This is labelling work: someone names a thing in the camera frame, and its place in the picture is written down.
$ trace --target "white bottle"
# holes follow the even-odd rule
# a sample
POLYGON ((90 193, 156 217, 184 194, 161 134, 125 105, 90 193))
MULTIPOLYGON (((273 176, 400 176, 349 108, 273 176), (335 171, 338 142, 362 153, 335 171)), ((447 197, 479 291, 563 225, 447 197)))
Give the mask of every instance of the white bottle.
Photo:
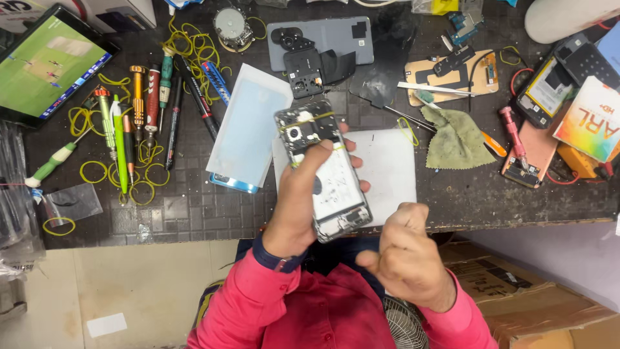
POLYGON ((552 43, 617 15, 619 0, 535 0, 525 31, 535 42, 552 43))

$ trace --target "hand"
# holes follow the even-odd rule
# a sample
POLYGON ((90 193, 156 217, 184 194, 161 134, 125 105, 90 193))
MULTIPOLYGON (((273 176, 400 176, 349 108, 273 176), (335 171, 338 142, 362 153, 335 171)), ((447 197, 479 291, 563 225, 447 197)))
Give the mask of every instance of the hand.
MULTIPOLYGON (((347 124, 340 124, 340 131, 348 131, 347 124)), ((355 150, 355 143, 345 140, 347 150, 355 150)), ((275 206, 273 218, 263 233, 263 246, 270 254, 288 258, 299 256, 316 240, 312 227, 312 187, 316 171, 331 156, 334 144, 330 140, 310 147, 304 160, 296 170, 286 167, 280 178, 280 192, 275 206)), ((355 168, 362 166, 363 161, 351 155, 351 164, 355 168)), ((361 190, 367 192, 370 183, 360 181, 361 190)))
POLYGON ((394 296, 446 312, 456 301, 456 286, 427 237, 428 206, 403 202, 383 226, 379 253, 362 251, 355 263, 365 267, 394 296))

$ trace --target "tiled floor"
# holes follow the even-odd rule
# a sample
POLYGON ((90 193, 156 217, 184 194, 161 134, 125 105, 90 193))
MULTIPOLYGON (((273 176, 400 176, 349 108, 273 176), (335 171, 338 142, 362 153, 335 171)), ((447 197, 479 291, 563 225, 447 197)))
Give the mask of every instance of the tiled floor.
POLYGON ((0 325, 0 348, 178 348, 204 288, 228 274, 237 240, 48 251, 28 275, 28 312, 0 325), (87 321, 126 330, 91 338, 87 321))

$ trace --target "green cloth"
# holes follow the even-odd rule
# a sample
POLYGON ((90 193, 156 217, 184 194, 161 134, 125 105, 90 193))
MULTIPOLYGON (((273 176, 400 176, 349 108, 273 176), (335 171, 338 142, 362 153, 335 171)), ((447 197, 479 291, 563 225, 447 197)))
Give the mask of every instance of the green cloth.
POLYGON ((495 161, 484 146, 480 129, 466 112, 425 106, 422 115, 437 129, 428 146, 428 168, 464 170, 495 161))

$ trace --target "fan grille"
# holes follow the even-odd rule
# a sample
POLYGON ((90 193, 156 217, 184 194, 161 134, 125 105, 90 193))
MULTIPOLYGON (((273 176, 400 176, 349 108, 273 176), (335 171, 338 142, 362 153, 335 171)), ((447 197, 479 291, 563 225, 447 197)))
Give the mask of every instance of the fan grille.
POLYGON ((428 349, 428 338, 422 329, 422 322, 405 302, 386 295, 383 310, 396 348, 428 349))

